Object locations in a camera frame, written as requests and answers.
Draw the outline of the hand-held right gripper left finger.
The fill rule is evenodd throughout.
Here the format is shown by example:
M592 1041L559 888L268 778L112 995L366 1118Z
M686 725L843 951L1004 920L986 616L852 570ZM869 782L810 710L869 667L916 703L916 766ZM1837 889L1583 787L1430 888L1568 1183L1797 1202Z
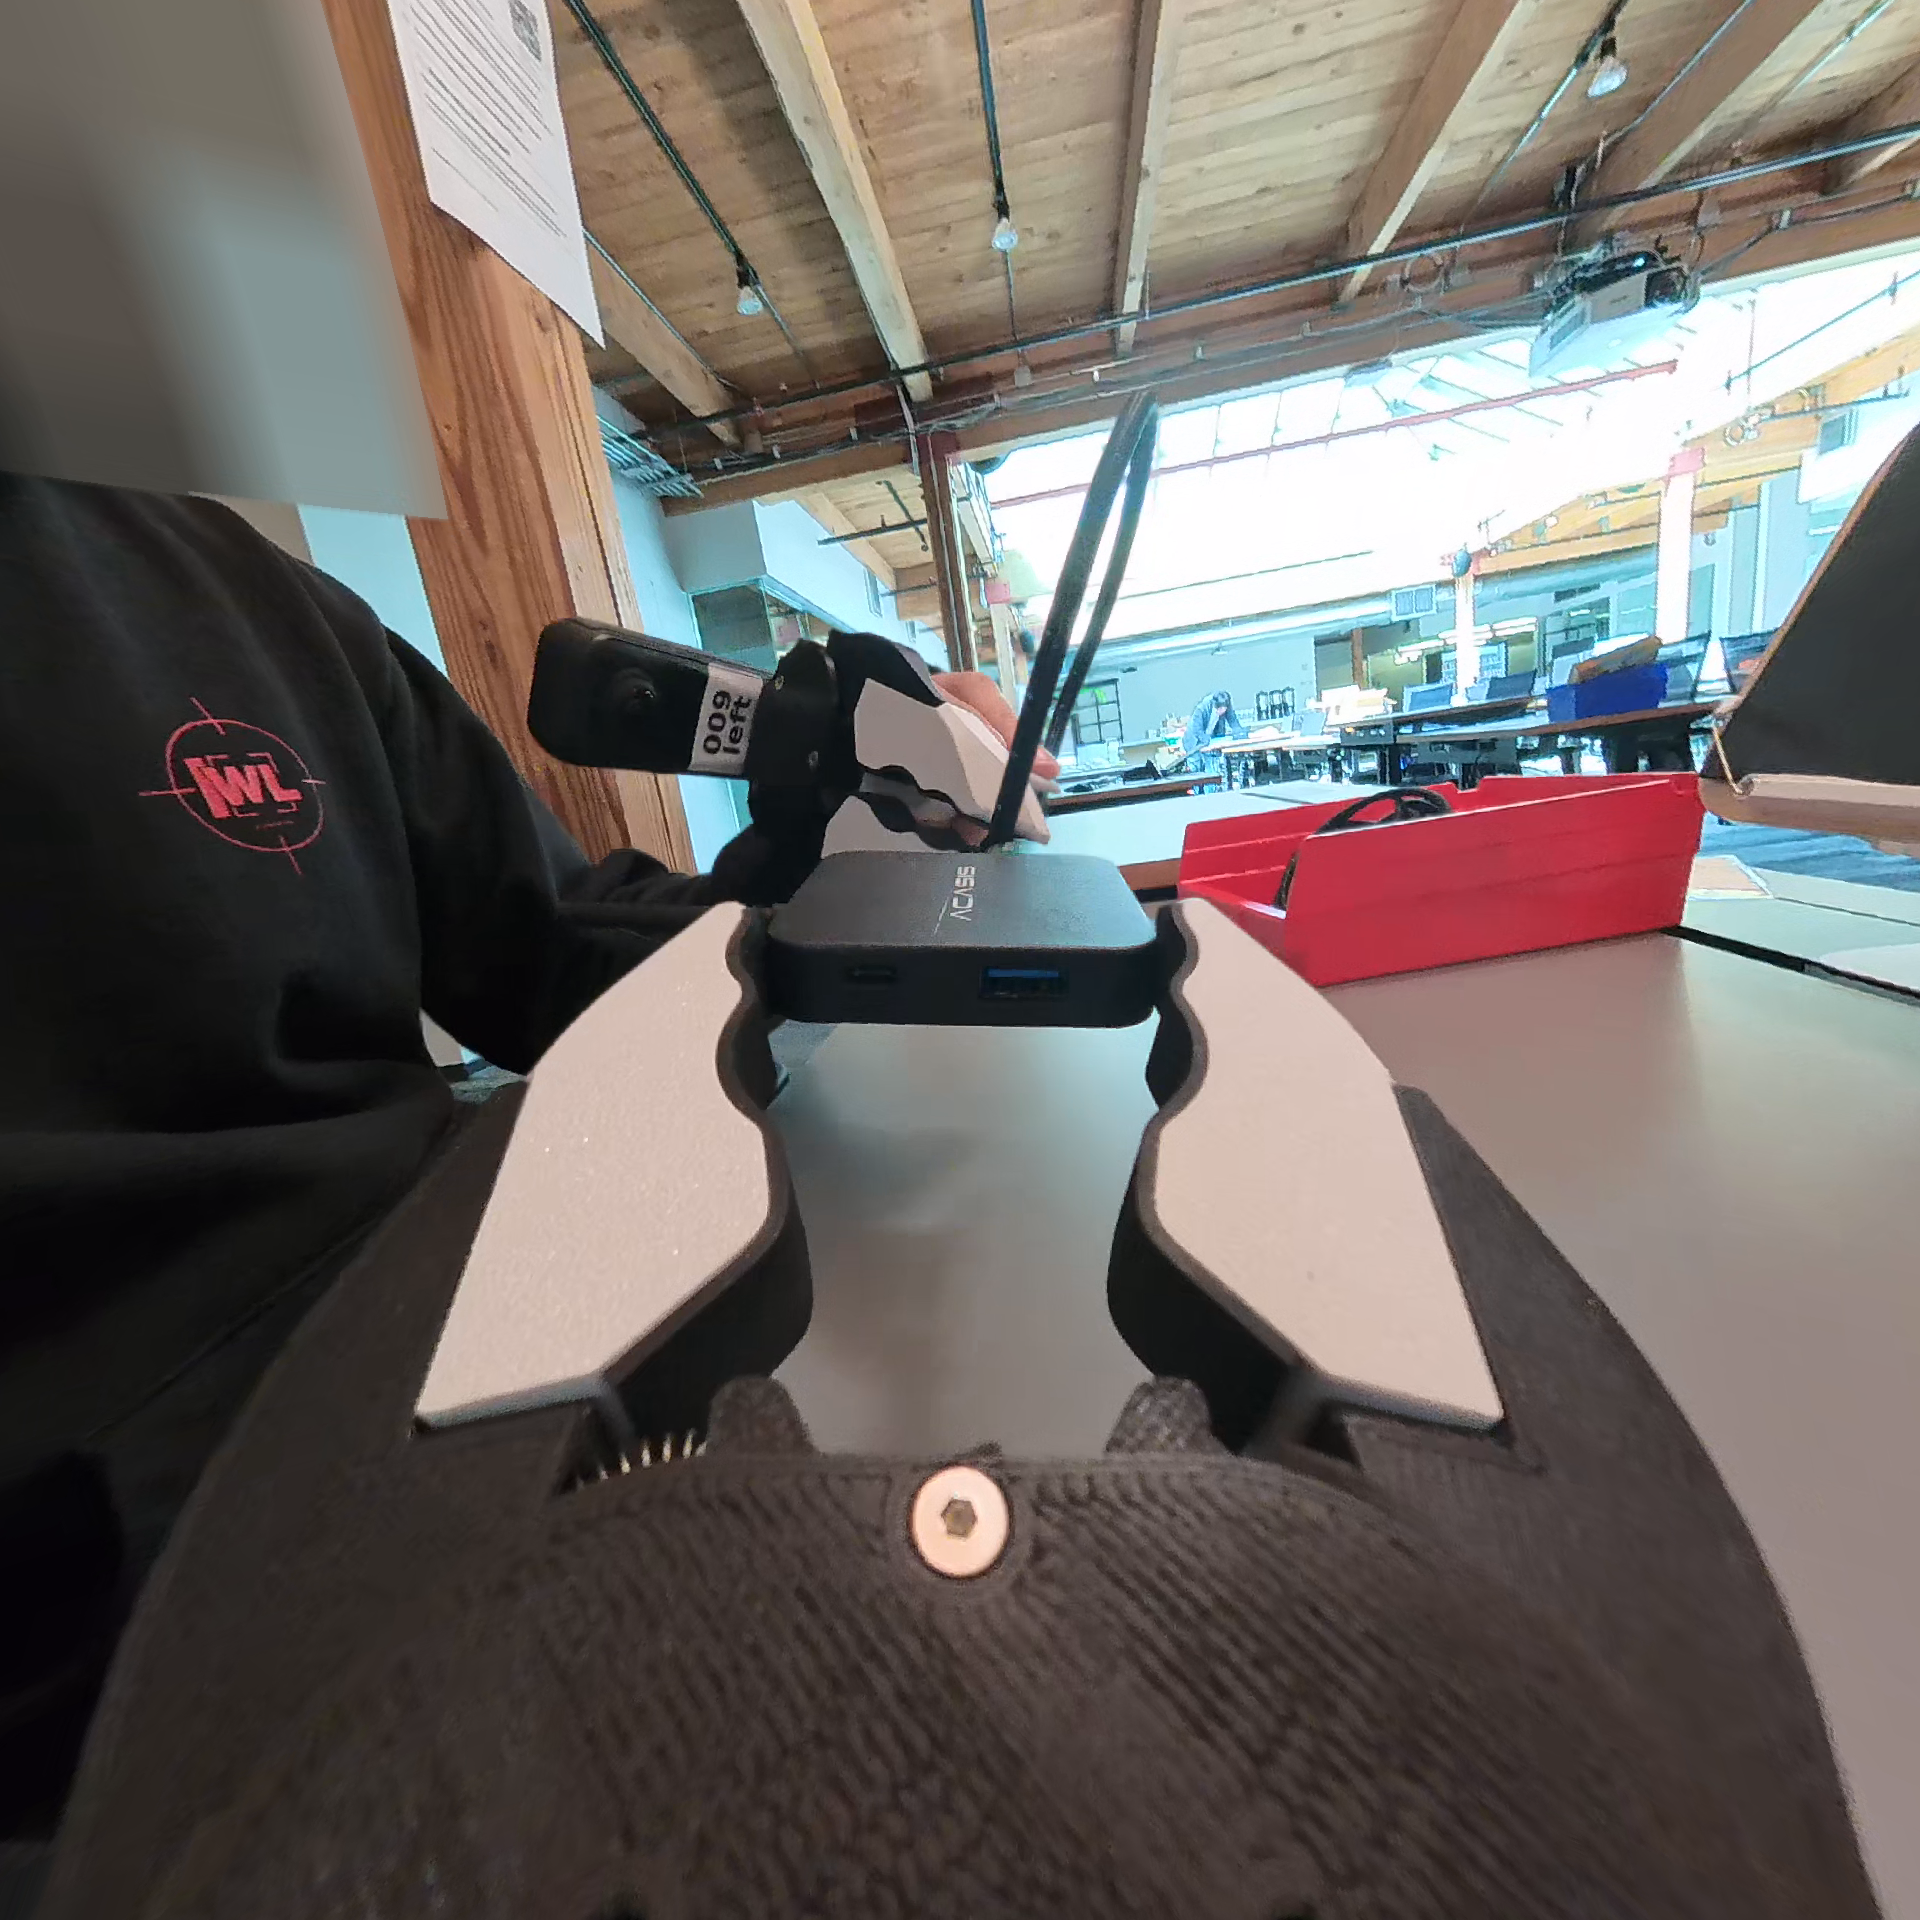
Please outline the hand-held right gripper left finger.
M708 1427L810 1327L810 1250L767 1110L763 920L715 905L532 1070L438 1344L420 1427L592 1408Z

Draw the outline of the ceiling projector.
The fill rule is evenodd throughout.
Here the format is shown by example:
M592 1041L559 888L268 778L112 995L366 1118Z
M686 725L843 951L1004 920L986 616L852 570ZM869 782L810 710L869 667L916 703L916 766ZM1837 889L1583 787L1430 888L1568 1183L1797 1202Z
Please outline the ceiling projector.
M1666 331L1698 301L1698 279L1664 250L1592 256L1554 287L1527 350L1533 383L1606 368Z

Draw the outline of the black panel with wooden back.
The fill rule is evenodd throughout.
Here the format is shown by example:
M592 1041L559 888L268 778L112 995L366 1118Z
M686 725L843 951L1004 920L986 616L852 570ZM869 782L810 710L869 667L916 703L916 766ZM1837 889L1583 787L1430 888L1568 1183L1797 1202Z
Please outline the black panel with wooden back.
M1917 785L1917 432L1862 488L1714 719L1703 778Z

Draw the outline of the blue storage bin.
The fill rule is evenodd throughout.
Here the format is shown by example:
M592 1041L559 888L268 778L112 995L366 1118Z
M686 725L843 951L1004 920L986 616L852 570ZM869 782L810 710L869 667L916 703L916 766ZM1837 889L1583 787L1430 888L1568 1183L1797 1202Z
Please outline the blue storage bin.
M1666 699L1668 665L1659 658L1615 665L1591 680L1554 683L1546 695L1548 722L1570 730L1574 722L1603 722L1629 714L1659 711Z

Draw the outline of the grey desk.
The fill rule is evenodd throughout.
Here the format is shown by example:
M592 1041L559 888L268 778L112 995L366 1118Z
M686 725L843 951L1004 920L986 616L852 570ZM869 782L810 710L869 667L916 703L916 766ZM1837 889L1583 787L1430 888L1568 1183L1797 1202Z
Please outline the grey desk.
M1916 999L1671 934L1335 993L1635 1338L1808 1655L1886 1915L1916 1915ZM1154 1026L783 1029L832 1450L1082 1456Z

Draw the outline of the person's left hand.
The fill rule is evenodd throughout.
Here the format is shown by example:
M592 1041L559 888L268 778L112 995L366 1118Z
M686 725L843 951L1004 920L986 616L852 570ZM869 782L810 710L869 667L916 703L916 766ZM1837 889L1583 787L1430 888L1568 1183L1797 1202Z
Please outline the person's left hand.
M974 711L996 735L1007 752L1015 747L1020 714L1005 703L995 680L976 671L948 671L934 673L933 683L948 705L960 705ZM1045 751L1042 743L1036 751L1029 779L1040 798L1050 798L1061 792L1061 765L1053 752Z

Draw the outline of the person's left forearm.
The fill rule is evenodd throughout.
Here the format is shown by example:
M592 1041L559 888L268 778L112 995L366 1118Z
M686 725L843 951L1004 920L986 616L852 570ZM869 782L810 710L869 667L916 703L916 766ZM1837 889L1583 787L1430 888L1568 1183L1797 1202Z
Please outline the person's left forearm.
M466 1053L525 1073L576 1017L712 905L791 899L819 845L750 827L706 873L678 873L634 849L602 861L532 803L532 827L494 871L463 877L476 920L423 986L426 1014Z

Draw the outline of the red bin with cables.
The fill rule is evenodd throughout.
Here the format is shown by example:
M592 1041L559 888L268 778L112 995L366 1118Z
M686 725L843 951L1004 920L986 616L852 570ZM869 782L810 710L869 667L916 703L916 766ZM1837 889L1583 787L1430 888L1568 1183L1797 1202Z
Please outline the red bin with cables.
M1190 826L1207 902L1319 991L1678 927L1694 776L1490 776Z

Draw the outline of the black USB hub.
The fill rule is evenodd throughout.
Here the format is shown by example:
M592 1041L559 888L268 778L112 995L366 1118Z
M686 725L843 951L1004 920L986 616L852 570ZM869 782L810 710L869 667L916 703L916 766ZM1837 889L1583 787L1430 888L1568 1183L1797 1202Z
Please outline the black USB hub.
M1160 950L1095 855L826 858L766 922L770 1014L804 1024L1125 1029L1160 997Z

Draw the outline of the white paper sheet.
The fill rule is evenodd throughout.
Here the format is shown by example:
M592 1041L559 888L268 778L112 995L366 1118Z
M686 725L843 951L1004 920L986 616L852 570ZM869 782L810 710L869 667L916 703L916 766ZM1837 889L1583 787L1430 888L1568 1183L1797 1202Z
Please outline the white paper sheet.
M388 2L432 203L604 343L541 2Z

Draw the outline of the row of office desks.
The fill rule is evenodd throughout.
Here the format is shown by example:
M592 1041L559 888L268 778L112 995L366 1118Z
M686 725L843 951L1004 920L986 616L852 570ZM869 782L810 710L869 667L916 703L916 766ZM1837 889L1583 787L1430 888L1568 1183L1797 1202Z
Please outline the row of office desks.
M1226 747L1223 778L1183 773L1183 757L1146 771L1098 776L1068 785L1046 809L1099 809L1139 800L1170 800L1292 779L1392 785L1412 776L1462 776L1469 785L1524 771L1565 778L1583 773L1684 773L1696 766L1704 735L1728 691L1701 683L1691 651L1671 651L1666 699L1603 722L1552 728L1542 699L1517 697L1445 711L1384 711L1328 735L1263 728Z

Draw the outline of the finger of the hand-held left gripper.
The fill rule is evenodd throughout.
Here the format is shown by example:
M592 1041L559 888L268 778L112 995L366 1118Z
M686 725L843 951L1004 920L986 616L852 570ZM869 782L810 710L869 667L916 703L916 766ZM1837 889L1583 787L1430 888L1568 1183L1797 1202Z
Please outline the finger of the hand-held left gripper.
M989 831L1000 792L1013 779L1013 837L1046 845L1050 826L1032 787L1013 765L1010 746L971 707L909 697L895 688L864 688L854 703L854 762L893 787L911 787L957 819Z
M976 853L989 842L987 824L948 798L908 779L861 778L860 790L832 813L823 855L843 853Z

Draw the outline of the person's black clothed torso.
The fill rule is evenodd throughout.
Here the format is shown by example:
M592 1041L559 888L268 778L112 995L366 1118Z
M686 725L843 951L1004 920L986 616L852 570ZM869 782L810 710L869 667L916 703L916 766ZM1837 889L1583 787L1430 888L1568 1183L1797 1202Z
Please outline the person's black clothed torso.
M212 502L4 473L4 1851L300 1317L634 961L510 757Z

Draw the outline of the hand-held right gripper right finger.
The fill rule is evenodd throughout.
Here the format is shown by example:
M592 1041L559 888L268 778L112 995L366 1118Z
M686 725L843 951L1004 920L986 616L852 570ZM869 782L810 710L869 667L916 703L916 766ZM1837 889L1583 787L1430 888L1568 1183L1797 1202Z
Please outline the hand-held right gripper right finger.
M1360 1032L1219 905L1158 920L1154 1097L1120 1206L1108 1310L1234 1455L1335 1418L1504 1424L1426 1163Z

